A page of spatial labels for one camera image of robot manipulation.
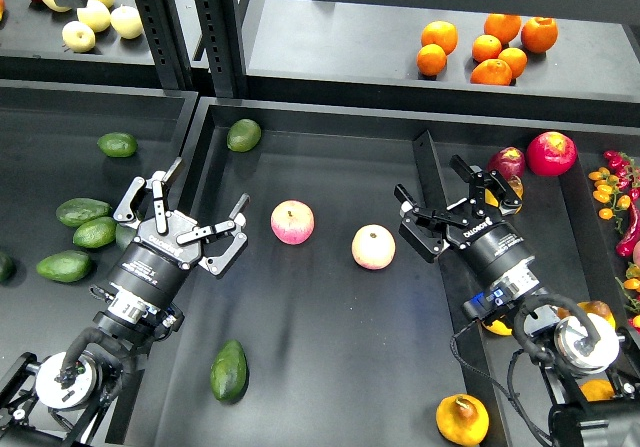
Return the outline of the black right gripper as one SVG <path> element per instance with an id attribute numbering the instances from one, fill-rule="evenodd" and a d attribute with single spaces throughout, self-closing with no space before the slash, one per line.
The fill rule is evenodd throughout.
<path id="1" fill-rule="evenodd" d="M 449 165 L 468 185 L 475 217 L 488 212 L 486 190 L 502 215 L 514 215 L 522 207 L 522 199 L 497 170 L 470 166 L 459 155 L 453 155 Z M 425 261 L 433 263 L 448 250 L 456 252 L 487 293 L 523 295 L 539 288 L 530 269 L 535 256 L 510 223 L 490 216 L 472 221 L 421 206 L 402 184 L 394 187 L 394 196 L 400 202 L 399 233 Z"/>

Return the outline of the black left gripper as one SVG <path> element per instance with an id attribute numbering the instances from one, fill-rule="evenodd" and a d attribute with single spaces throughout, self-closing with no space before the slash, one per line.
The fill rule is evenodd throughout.
<path id="1" fill-rule="evenodd" d="M 220 278 L 246 247 L 247 193 L 240 196 L 226 220 L 213 226 L 200 226 L 179 211 L 168 217 L 167 195 L 183 168 L 183 159 L 177 157 L 166 171 L 156 171 L 147 179 L 135 177 L 114 210 L 117 223 L 137 232 L 107 276 L 115 289 L 109 312 L 165 311 L 194 268 Z M 139 207 L 147 195 L 151 196 L 153 218 L 144 221 Z"/>

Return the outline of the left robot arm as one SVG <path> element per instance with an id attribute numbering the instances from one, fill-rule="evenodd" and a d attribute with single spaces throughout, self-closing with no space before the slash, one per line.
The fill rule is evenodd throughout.
<path id="1" fill-rule="evenodd" d="M 111 405 L 134 396 L 151 346 L 178 331 L 183 312 L 174 299 L 190 272 L 221 277 L 248 242 L 242 194 L 214 225 L 167 205 L 183 165 L 136 177 L 113 214 L 135 235 L 94 296 L 107 307 L 63 352 L 40 360 L 22 354 L 1 380 L 4 446 L 87 446 Z"/>

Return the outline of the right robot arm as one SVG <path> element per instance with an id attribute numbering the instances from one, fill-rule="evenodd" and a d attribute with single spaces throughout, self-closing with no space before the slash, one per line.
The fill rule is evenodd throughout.
<path id="1" fill-rule="evenodd" d="M 543 446 L 636 446 L 639 443 L 639 375 L 617 362 L 639 343 L 627 328 L 613 328 L 576 302 L 543 288 L 530 265 L 535 256 L 508 222 L 522 205 L 508 181 L 453 156 L 450 165 L 468 193 L 443 209 L 420 206 L 398 184 L 400 235 L 426 261 L 458 253 L 480 285 L 463 303 L 469 326 L 503 322 L 541 372 L 552 406 L 547 433 L 525 423 Z"/>

